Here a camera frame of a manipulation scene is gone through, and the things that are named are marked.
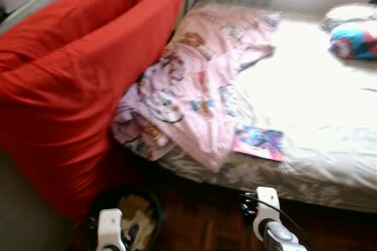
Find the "red pillow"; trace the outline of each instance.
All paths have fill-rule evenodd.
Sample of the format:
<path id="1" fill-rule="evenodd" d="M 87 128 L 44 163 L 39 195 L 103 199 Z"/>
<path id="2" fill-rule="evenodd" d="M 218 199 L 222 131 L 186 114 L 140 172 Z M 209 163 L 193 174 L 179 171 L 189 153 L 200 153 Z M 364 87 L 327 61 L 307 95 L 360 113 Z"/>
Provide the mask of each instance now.
<path id="1" fill-rule="evenodd" d="M 42 9 L 0 37 L 0 72 L 47 55 L 107 24 L 140 1 L 60 0 Z"/>
<path id="2" fill-rule="evenodd" d="M 108 126 L 124 91 L 158 60 L 182 2 L 143 0 L 90 34 L 0 74 L 0 143 L 40 193 L 71 219 L 81 221 L 96 194 L 127 179 L 120 157 L 109 154 Z M 97 5 L 96 12 L 112 12 L 109 3 L 104 6 Z M 45 24 L 46 12 L 38 24 Z M 86 24 L 95 29 L 108 21 L 98 24 L 98 17 L 100 12 L 83 14 L 65 29 L 84 21 L 94 21 Z M 22 41 L 22 30 L 11 32 Z M 62 38 L 66 33 L 64 42 L 84 31 L 65 30 Z"/>

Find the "magazine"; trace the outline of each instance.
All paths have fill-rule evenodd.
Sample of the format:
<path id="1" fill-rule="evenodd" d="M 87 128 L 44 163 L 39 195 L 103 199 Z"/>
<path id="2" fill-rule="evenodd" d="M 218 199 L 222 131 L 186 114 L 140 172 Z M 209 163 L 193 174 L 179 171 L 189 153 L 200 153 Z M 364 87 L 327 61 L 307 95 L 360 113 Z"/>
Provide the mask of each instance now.
<path id="1" fill-rule="evenodd" d="M 283 132 L 238 125 L 233 151 L 274 161 L 286 159 L 283 151 Z"/>

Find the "pink fabric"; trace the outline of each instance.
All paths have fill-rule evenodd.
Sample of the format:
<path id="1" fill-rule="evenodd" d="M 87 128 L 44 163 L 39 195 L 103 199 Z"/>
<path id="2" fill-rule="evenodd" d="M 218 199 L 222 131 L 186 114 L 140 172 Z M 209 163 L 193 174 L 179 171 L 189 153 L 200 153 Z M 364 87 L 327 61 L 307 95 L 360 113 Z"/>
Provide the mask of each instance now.
<path id="1" fill-rule="evenodd" d="M 158 64 L 123 96 L 112 129 L 122 144 L 144 136 L 156 160 L 166 135 L 217 171 L 233 142 L 237 73 L 273 51 L 276 14 L 206 5 L 191 10 Z"/>

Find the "mattress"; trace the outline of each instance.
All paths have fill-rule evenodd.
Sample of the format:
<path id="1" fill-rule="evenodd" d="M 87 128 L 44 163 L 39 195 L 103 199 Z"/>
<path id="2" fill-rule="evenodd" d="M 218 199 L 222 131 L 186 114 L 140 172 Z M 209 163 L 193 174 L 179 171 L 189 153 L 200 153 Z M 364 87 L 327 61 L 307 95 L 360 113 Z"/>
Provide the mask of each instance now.
<path id="1" fill-rule="evenodd" d="M 236 88 L 250 125 L 285 133 L 287 160 L 232 153 L 213 173 L 175 146 L 158 163 L 200 183 L 270 186 L 284 199 L 377 212 L 375 61 L 331 55 L 319 18 L 282 17 L 275 53 L 244 70 Z"/>

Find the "blue pillow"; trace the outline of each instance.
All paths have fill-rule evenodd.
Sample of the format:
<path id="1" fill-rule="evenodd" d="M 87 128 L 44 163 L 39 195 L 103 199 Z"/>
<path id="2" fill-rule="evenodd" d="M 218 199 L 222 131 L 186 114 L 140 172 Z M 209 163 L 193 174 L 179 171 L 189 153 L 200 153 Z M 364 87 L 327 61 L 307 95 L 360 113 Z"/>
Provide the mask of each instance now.
<path id="1" fill-rule="evenodd" d="M 341 58 L 377 59 L 377 21 L 356 21 L 331 30 L 330 52 Z"/>

